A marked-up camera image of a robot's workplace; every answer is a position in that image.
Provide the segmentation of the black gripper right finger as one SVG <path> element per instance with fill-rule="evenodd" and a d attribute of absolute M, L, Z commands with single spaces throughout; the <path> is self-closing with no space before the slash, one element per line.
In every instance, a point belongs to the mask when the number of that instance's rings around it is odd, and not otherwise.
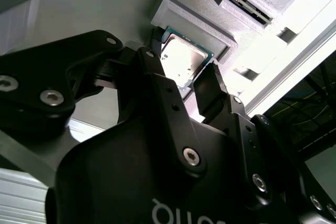
<path fill-rule="evenodd" d="M 335 204 L 306 164 L 265 116 L 248 117 L 217 64 L 204 68 L 194 91 L 204 124 L 230 141 L 226 153 L 238 178 L 236 196 L 258 223 L 335 223 Z"/>

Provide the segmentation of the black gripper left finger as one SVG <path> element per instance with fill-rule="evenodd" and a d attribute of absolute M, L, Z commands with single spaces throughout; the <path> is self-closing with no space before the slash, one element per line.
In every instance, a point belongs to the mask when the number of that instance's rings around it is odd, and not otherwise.
<path fill-rule="evenodd" d="M 119 123 L 79 144 L 68 123 L 104 81 L 118 91 Z M 208 168 L 159 56 L 104 30 L 1 57 L 1 158 L 38 179 L 104 179 L 138 168 L 201 179 Z"/>

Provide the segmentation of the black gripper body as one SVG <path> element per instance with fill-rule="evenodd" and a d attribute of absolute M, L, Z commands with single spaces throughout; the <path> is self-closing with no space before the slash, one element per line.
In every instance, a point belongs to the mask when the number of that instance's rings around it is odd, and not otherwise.
<path fill-rule="evenodd" d="M 203 177 L 170 165 L 158 131 L 142 119 L 124 122 L 74 147 L 58 167 L 46 196 L 48 223 L 297 223 L 274 197 L 259 209 L 246 207 L 236 147 L 220 131 L 194 123 L 207 161 Z"/>

